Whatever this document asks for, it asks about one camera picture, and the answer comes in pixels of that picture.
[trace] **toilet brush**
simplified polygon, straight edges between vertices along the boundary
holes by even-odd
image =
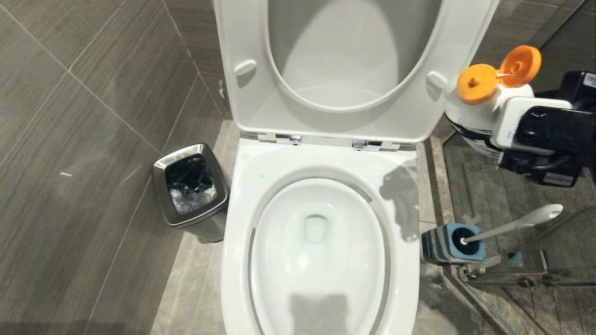
[[[520,228],[533,227],[556,218],[563,211],[560,204],[548,204],[498,228],[482,232],[475,225],[446,224],[422,234],[424,255],[433,262],[467,263],[486,259],[482,240]]]

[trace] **toilet brush handle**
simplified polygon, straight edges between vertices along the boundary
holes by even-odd
[[[546,221],[550,221],[556,218],[561,212],[563,211],[563,206],[560,204],[548,204],[546,206],[540,207],[533,212],[530,212],[521,218],[510,222],[506,225],[500,226],[498,228],[489,230],[487,232],[483,232],[481,234],[464,238],[462,239],[462,243],[466,244],[469,242],[482,240],[483,238],[492,237],[500,234],[504,234],[506,232],[510,232],[516,229],[524,228],[524,227],[532,227],[537,224],[541,224]]]

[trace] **toilet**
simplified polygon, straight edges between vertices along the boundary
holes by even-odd
[[[417,162],[498,0],[215,0],[228,335],[411,334]]]

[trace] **orange cap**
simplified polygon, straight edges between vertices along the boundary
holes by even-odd
[[[457,94],[468,104],[481,104],[490,99],[499,81],[497,71],[488,64],[476,64],[463,70],[457,79]]]
[[[531,82],[540,70],[542,55],[540,51],[529,45],[520,45],[511,50],[499,72],[499,81],[505,87],[520,87]]]

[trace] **trash can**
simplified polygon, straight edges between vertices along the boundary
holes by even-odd
[[[168,225],[195,234],[203,243],[224,239],[229,186],[207,144],[155,162],[153,183]]]

